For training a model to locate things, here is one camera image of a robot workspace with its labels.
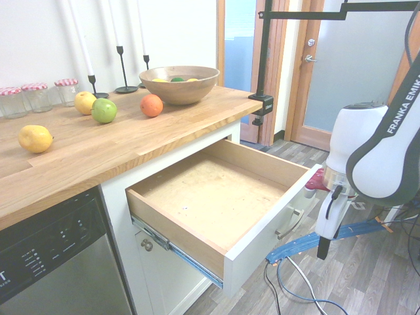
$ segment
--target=doorway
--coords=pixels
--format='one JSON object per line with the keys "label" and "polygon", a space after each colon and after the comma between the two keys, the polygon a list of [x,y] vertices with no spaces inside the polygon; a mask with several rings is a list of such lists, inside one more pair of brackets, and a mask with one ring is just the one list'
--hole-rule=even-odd
{"label": "doorway", "polygon": [[[302,11],[337,12],[341,3],[304,1]],[[293,76],[285,139],[329,150],[341,108],[388,104],[410,15],[352,12],[345,21],[302,21],[295,59],[300,71]]]}
{"label": "doorway", "polygon": [[[264,10],[265,0],[219,0],[219,69],[223,69],[225,87],[254,93],[257,90],[263,20],[257,12]],[[274,0],[273,11],[286,11],[289,0]],[[255,116],[241,119],[241,140],[271,145],[274,139],[280,70],[284,49],[286,21],[272,20],[266,64],[264,92],[274,97],[273,112],[258,127]]]}

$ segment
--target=open drawer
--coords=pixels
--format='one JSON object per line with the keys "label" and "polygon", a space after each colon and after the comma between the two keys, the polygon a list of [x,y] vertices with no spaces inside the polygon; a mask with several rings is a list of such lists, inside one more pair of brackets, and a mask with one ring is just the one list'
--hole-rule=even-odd
{"label": "open drawer", "polygon": [[221,140],[128,188],[127,199],[134,224],[233,296],[299,222],[318,168]]}

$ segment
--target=white candle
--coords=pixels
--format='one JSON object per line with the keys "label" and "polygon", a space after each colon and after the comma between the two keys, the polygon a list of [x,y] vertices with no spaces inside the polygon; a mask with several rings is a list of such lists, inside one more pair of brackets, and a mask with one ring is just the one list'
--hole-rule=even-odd
{"label": "white candle", "polygon": [[68,0],[68,4],[70,5],[70,10],[72,12],[74,25],[76,26],[77,36],[79,37],[81,51],[82,51],[83,57],[85,59],[86,68],[87,68],[87,75],[94,75],[93,74],[93,69],[92,69],[92,64],[91,64],[91,59],[89,58],[89,53],[87,51],[86,41],[85,41],[85,38],[83,36],[83,32],[81,31],[80,22],[78,20],[77,15],[76,15],[73,0]]}
{"label": "white candle", "polygon": [[110,10],[111,10],[111,20],[112,20],[112,26],[114,27],[115,42],[117,43],[117,46],[122,46],[118,38],[116,19],[114,17],[114,10],[112,10],[111,0],[108,0],[108,4],[110,5]]}
{"label": "white candle", "polygon": [[142,35],[142,46],[143,46],[143,54],[147,55],[147,50],[146,50],[146,39],[144,38],[144,32],[143,32],[143,25],[142,25],[142,13],[140,10],[140,0],[137,0],[137,9],[138,9],[138,21],[140,22],[140,33]]}

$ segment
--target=black metal clamp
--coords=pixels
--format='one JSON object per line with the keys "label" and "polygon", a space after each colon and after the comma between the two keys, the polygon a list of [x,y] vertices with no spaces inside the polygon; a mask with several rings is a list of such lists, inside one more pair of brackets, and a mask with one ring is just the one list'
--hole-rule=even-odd
{"label": "black metal clamp", "polygon": [[262,108],[253,112],[256,115],[253,125],[261,126],[263,124],[263,116],[273,111],[273,96],[264,94],[265,69],[268,54],[268,40],[270,37],[271,20],[345,20],[347,12],[390,12],[390,11],[413,11],[418,1],[401,1],[401,2],[374,2],[374,3],[347,3],[345,0],[341,4],[339,12],[273,12],[272,0],[266,0],[264,11],[258,12],[262,24],[261,53],[258,70],[257,92],[249,95],[251,100],[260,100]]}

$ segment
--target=cabinet door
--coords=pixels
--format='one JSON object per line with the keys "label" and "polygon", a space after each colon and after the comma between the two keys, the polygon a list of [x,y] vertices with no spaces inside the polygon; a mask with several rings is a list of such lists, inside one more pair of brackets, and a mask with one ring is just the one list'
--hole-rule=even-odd
{"label": "cabinet door", "polygon": [[211,281],[144,232],[136,234],[154,315],[181,315]]}

